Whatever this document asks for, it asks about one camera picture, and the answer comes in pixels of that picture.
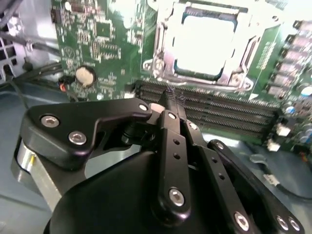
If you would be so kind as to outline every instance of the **small chip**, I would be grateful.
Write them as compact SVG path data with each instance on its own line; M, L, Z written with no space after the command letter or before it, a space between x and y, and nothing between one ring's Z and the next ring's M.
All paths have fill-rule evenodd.
M53 8L50 11L52 23L62 23L62 14L60 9Z
M111 36L111 24L96 22L96 30L98 37L110 38Z

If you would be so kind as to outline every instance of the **mounting hole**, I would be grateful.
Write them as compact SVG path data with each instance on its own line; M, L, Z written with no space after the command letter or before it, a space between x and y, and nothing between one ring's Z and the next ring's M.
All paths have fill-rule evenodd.
M172 113L169 113L168 115L169 115L169 117L172 118L172 119L175 119L175 118L176 118L176 116L175 116L174 114L172 114Z
M223 174L221 174L221 173L219 173L219 177L220 177L220 179L222 179L222 180L224 180L224 179L225 179L224 175L223 175Z
M175 143L176 145L179 145L179 144L180 144L180 142L179 142L177 139L174 139L174 143Z
M139 105L139 108L143 111L147 111L147 107L142 104Z
M180 157L180 155L174 153L174 158L179 160L181 157Z
M279 20L279 18L277 16L272 16L272 19L277 22Z

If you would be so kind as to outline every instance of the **white label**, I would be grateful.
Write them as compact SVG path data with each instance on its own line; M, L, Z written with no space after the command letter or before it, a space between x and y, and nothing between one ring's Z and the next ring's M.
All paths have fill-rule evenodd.
M271 185L278 185L280 184L279 181L276 179L276 177L274 175L267 175L264 174L263 177L271 184Z

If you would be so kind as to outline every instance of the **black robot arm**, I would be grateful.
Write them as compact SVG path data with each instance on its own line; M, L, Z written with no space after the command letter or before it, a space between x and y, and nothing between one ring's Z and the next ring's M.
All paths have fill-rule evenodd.
M88 159L141 145L86 179ZM12 162L47 201L50 234L303 234L299 220L221 141L208 144L173 90L140 99L36 106Z

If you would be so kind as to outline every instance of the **capacitor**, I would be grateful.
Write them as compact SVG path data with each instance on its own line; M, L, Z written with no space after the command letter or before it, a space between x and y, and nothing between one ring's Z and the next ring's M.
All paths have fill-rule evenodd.
M76 70L76 80L83 87L90 87L97 80L97 74L92 67L81 66Z
M299 91L302 96L310 96L312 95L312 86L307 83L300 84L297 91Z
M307 136L304 132L300 132L298 134L299 142L305 144L309 141L309 136Z
M296 109L291 102L287 102L283 105L283 111L286 114L292 115L296 112Z
M309 123L309 124L304 125L303 130L305 131L305 134L307 136L310 136L312 134L312 124Z

